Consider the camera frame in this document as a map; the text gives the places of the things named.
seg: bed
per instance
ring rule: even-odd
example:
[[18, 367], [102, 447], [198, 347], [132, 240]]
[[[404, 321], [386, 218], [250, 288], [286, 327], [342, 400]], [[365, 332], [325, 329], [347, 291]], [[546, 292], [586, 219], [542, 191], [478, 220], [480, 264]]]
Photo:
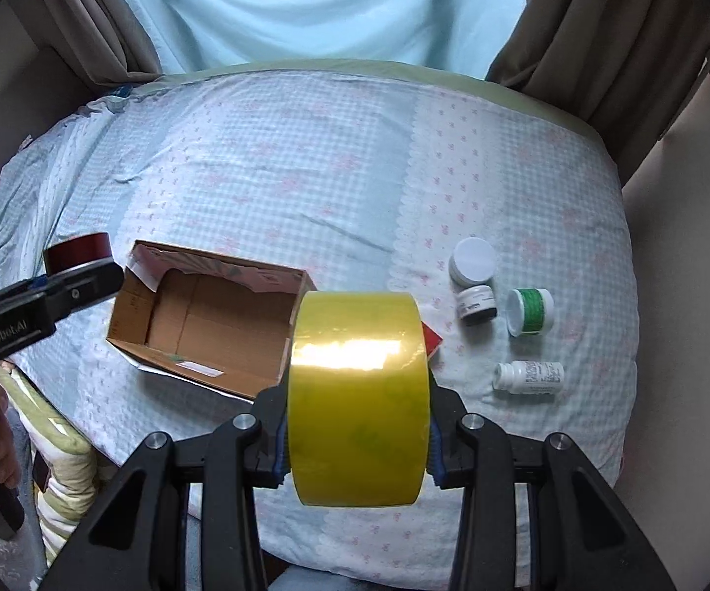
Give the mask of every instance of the bed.
[[[511, 90], [419, 66], [297, 61], [167, 76], [87, 104], [0, 177], [0, 288], [42, 270], [42, 250], [94, 230], [124, 263], [147, 238], [286, 264], [322, 290], [410, 292], [444, 338], [432, 365], [470, 411], [511, 433], [572, 435], [614, 483], [636, 389], [631, 245], [614, 164], [580, 120]], [[549, 334], [510, 339], [502, 316], [453, 315], [452, 247], [498, 250], [498, 310], [548, 288]], [[147, 433], [209, 432], [243, 402], [140, 372], [105, 341], [112, 301], [15, 357], [113, 461]], [[560, 361], [557, 397], [491, 389], [496, 362]], [[527, 583], [527, 505], [517, 584]], [[198, 517], [199, 492], [192, 495]], [[303, 507], [291, 478], [257, 491], [263, 548], [288, 562], [413, 589], [447, 585], [460, 492], [427, 477], [396, 509]]]

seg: white pill bottle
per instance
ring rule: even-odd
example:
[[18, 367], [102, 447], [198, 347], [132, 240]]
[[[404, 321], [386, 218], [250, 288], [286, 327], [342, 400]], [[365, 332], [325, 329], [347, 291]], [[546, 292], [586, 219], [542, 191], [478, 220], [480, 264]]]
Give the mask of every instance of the white pill bottle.
[[514, 360], [497, 365], [492, 386], [516, 395], [559, 393], [564, 377], [563, 365], [559, 362]]

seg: silver screw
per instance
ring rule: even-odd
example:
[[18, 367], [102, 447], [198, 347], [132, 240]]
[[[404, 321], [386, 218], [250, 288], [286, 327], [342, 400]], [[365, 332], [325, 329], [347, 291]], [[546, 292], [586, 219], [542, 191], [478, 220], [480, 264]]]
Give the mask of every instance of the silver screw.
[[549, 444], [552, 445], [553, 449], [565, 451], [566, 449], [570, 449], [571, 445], [574, 443], [565, 433], [553, 433], [549, 436]]
[[144, 441], [144, 444], [147, 445], [147, 448], [159, 449], [168, 441], [169, 437], [163, 431], [153, 431], [147, 436], [147, 439]]
[[256, 424], [256, 418], [250, 413], [241, 413], [232, 418], [232, 424], [235, 428], [239, 428], [240, 431], [244, 431], [246, 428], [251, 428], [251, 426]]
[[464, 428], [469, 428], [471, 431], [474, 431], [486, 424], [486, 420], [483, 419], [482, 415], [478, 415], [477, 413], [468, 413], [462, 416], [461, 424]]

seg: yellow tape roll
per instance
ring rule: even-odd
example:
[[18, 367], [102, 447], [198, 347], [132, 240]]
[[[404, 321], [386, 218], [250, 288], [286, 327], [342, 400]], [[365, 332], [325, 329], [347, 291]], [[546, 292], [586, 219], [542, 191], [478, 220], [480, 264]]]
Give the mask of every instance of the yellow tape roll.
[[405, 293], [306, 293], [289, 368], [289, 456], [303, 504], [390, 507], [418, 497], [429, 375]]

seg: brown curtain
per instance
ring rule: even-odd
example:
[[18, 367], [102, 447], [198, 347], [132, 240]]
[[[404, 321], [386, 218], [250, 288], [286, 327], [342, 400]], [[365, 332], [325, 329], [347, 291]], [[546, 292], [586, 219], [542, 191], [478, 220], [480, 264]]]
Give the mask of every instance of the brown curtain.
[[38, 44], [51, 45], [94, 90], [150, 82], [155, 47], [125, 0], [8, 0]]
[[707, 57], [710, 0], [527, 0], [486, 79], [588, 122], [626, 183]]

